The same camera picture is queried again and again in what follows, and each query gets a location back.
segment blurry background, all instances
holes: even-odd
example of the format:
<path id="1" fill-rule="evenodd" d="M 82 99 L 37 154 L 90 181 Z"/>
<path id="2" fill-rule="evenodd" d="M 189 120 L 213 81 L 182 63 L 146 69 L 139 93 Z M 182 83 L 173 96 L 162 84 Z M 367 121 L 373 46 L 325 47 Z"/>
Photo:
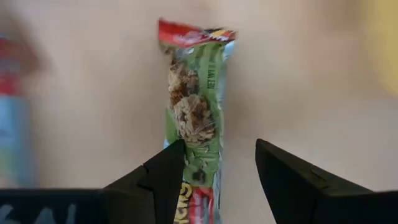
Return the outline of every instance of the blurry background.
<path id="1" fill-rule="evenodd" d="M 162 149 L 161 16 L 239 32 L 228 62 L 225 223 L 274 223 L 256 138 L 372 190 L 398 189 L 398 100 L 380 85 L 365 2 L 12 0 L 41 63 L 24 77 L 41 187 L 103 187 Z"/>

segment black surface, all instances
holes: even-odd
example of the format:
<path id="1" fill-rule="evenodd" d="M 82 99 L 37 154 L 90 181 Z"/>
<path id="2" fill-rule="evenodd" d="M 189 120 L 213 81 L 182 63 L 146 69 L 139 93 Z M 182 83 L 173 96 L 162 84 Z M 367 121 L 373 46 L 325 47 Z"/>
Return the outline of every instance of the black surface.
<path id="1" fill-rule="evenodd" d="M 372 192 L 262 139 L 256 164 L 277 223 L 398 223 L 398 192 Z"/>
<path id="2" fill-rule="evenodd" d="M 0 224 L 172 224 L 184 154 L 176 141 L 104 189 L 0 190 Z"/>

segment yellow blurred object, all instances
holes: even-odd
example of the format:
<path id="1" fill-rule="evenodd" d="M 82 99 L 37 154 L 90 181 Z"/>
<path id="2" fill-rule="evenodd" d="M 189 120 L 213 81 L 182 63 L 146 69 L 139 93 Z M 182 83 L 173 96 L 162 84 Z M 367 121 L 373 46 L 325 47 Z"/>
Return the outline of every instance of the yellow blurred object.
<path id="1" fill-rule="evenodd" d="M 381 83 L 398 95 L 398 1 L 367 0 L 365 3 L 366 19 L 374 35 L 369 44 Z"/>

